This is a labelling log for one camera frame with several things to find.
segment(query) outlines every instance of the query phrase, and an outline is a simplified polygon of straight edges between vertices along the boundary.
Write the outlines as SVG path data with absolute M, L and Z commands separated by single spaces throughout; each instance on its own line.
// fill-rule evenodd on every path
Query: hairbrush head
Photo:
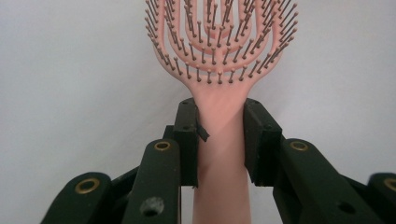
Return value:
M 290 1 L 221 0 L 218 4 L 205 0 L 198 7 L 198 1 L 193 0 L 184 4 L 180 0 L 146 0 L 146 27 L 161 65 L 186 86 L 196 81 L 211 84 L 209 77 L 204 78 L 207 81 L 201 78 L 211 73 L 218 76 L 218 84 L 244 82 L 252 86 L 276 66 L 294 38 L 298 12 L 297 4 Z M 180 29 L 183 23 L 185 32 Z M 266 48 L 269 40 L 271 47 Z

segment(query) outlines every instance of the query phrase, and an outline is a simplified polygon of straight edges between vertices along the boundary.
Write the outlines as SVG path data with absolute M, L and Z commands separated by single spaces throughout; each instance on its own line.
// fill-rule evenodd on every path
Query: hairbrush bristle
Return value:
M 239 81 L 261 78 L 275 67 L 297 32 L 297 4 L 291 5 L 291 0 L 204 0 L 200 1 L 203 12 L 198 11 L 197 2 L 146 0 L 146 28 L 157 57 L 171 75 L 184 83 L 191 77 L 201 82 L 202 76 L 207 76 L 206 83 L 212 83 L 212 72 L 217 74 L 219 84 L 224 83 L 225 76 L 229 77 L 226 83 L 234 83 L 234 74 L 238 73 Z M 236 25 L 233 8 L 238 11 Z M 185 34 L 180 28 L 182 19 Z M 266 56 L 258 60 L 270 39 L 272 45 Z

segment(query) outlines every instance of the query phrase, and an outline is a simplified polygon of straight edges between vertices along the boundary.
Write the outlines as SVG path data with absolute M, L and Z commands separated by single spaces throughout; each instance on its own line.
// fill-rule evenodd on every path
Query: white background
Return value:
M 73 177 L 115 178 L 191 97 L 157 63 L 144 1 L 0 0 L 0 223 L 38 223 Z M 396 2 L 300 0 L 299 32 L 250 93 L 343 175 L 396 173 Z M 251 188 L 253 223 L 280 223 Z M 192 189 L 183 189 L 191 220 Z

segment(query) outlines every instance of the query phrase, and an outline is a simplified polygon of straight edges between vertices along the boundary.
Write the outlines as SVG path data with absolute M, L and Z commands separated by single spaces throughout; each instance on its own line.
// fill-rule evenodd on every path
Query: hairbrush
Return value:
M 243 106 L 252 86 L 276 66 L 293 40 L 297 4 L 146 3 L 146 28 L 158 61 L 190 90 L 201 125 L 210 134 L 207 141 L 199 141 L 192 223 L 250 223 Z

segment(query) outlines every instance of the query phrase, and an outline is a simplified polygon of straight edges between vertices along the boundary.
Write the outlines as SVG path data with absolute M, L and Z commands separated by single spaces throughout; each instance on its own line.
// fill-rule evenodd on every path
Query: gray surface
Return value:
M 395 1 L 299 4 L 296 39 L 250 97 L 340 173 L 396 172 Z M 0 223 L 39 222 L 76 175 L 136 167 L 174 122 L 190 94 L 156 62 L 144 8 L 0 1 Z M 251 204 L 253 223 L 280 223 L 271 189 L 252 188 Z

